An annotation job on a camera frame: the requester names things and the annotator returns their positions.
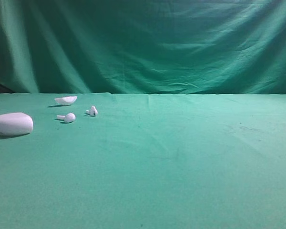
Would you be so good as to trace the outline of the white earbud case body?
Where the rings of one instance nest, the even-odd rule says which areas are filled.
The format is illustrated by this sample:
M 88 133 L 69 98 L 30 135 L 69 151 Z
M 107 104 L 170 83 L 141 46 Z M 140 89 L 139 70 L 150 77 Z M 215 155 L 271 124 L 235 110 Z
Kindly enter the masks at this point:
M 0 115 L 0 136 L 18 136 L 30 134 L 33 131 L 31 116 L 22 113 L 7 113 Z

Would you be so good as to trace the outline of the green table cloth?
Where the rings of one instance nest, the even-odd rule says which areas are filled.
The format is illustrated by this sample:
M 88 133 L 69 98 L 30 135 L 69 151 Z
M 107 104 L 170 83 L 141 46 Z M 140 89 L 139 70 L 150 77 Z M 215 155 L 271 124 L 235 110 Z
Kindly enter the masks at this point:
M 286 95 L 55 97 L 0 94 L 0 229 L 286 229 Z

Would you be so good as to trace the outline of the white earbud with black tip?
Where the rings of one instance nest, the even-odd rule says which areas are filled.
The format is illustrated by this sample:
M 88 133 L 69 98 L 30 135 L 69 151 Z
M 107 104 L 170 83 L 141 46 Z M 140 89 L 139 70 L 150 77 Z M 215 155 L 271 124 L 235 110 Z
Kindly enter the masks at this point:
M 86 110 L 85 114 L 95 117 L 98 114 L 98 110 L 96 109 L 95 106 L 91 106 L 89 110 Z

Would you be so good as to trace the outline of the white earbud near left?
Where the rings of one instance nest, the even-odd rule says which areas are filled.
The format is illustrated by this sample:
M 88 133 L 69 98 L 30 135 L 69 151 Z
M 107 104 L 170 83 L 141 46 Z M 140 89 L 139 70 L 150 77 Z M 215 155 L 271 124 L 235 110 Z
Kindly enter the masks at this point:
M 68 113 L 66 115 L 57 115 L 56 119 L 62 121 L 63 123 L 72 123 L 76 120 L 76 115 L 74 113 Z

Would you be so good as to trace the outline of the white earbud case lid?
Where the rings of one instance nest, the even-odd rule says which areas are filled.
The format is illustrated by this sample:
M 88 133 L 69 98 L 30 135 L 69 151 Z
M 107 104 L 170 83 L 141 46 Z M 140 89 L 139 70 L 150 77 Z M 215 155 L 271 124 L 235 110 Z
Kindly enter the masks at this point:
M 55 98 L 54 101 L 63 106 L 68 106 L 73 104 L 77 100 L 77 96 L 66 96 L 66 97 L 60 97 L 60 98 Z

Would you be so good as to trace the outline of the green backdrop cloth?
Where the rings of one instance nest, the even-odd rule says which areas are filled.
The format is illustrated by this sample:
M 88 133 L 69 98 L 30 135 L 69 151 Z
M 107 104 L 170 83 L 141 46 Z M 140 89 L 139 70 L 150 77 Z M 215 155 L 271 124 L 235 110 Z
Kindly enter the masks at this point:
M 0 0 L 0 93 L 286 94 L 286 0 Z

